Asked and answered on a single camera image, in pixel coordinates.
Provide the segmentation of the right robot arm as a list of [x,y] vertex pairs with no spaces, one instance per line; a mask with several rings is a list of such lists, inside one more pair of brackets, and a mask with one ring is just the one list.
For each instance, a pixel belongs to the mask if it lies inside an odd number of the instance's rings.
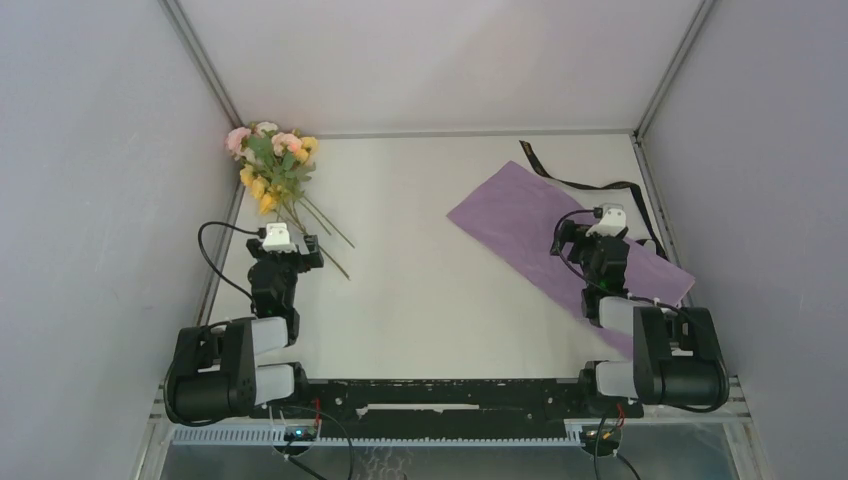
[[588,366],[594,378],[578,388],[579,406],[592,416],[605,415],[618,398],[692,413],[718,410],[731,387],[710,312],[631,293],[625,285],[630,254],[625,233],[624,228],[606,233],[568,216],[554,228],[550,253],[583,281],[584,317],[632,341],[631,360]]

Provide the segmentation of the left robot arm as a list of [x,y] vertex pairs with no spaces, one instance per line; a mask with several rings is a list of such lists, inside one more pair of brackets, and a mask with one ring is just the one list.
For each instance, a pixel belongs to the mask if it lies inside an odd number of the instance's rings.
[[293,346],[300,333],[294,306],[301,274],[321,268],[317,236],[282,245],[251,239],[254,259],[247,272],[253,313],[249,317],[182,329],[165,376],[163,400],[168,418],[189,427],[244,417],[271,400],[290,417],[311,407],[311,388],[296,363],[260,366],[259,355]]

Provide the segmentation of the yellow fake flower stem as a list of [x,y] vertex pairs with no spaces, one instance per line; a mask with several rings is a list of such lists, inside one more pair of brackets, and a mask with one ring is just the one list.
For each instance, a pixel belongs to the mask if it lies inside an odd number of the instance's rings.
[[289,152],[294,159],[291,172],[293,181],[300,188],[304,182],[311,179],[316,170],[314,155],[319,142],[315,137],[299,137],[298,140],[289,145]]
[[304,210],[327,235],[338,236],[350,248],[356,248],[351,239],[307,195],[305,184],[311,179],[314,170],[314,167],[285,170],[282,166],[268,168],[245,163],[239,176],[247,193],[257,201],[260,215],[272,215],[277,221],[285,221],[299,233],[307,235],[309,230],[300,215],[300,211]]

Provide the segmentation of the pink purple wrapping paper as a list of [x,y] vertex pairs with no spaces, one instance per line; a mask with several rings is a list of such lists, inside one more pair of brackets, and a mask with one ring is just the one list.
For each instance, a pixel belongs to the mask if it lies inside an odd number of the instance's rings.
[[[549,255],[557,221],[581,205],[561,189],[515,162],[460,202],[447,217],[523,275],[574,319],[581,312],[578,279],[559,258]],[[639,245],[630,245],[625,286],[634,295],[677,304],[695,284],[690,273]]]

